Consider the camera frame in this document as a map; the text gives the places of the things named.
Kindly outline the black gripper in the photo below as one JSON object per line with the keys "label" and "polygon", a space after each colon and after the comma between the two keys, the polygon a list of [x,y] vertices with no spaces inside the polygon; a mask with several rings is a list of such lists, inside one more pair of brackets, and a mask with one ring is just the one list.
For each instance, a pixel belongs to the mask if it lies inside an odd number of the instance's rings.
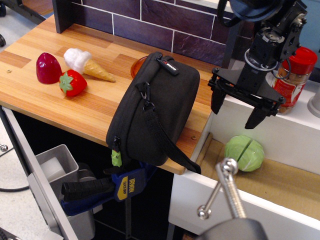
{"label": "black gripper", "polygon": [[212,90],[211,110],[218,114],[227,95],[254,107],[245,129],[254,129],[266,116],[275,116],[285,98],[267,82],[266,75],[271,73],[279,62],[263,65],[252,57],[245,60],[243,68],[231,70],[213,68],[209,86]]}

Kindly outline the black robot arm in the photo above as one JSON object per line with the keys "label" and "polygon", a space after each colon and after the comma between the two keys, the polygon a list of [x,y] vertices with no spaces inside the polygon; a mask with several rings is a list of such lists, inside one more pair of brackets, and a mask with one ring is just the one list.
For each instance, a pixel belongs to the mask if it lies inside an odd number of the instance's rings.
{"label": "black robot arm", "polygon": [[227,95],[254,107],[246,129],[254,129],[266,117],[275,116],[285,98],[267,82],[278,64],[296,54],[306,24],[306,5],[300,0],[221,0],[217,17],[227,28],[241,21],[258,25],[253,43],[238,70],[214,68],[209,86],[211,110],[217,114]]}

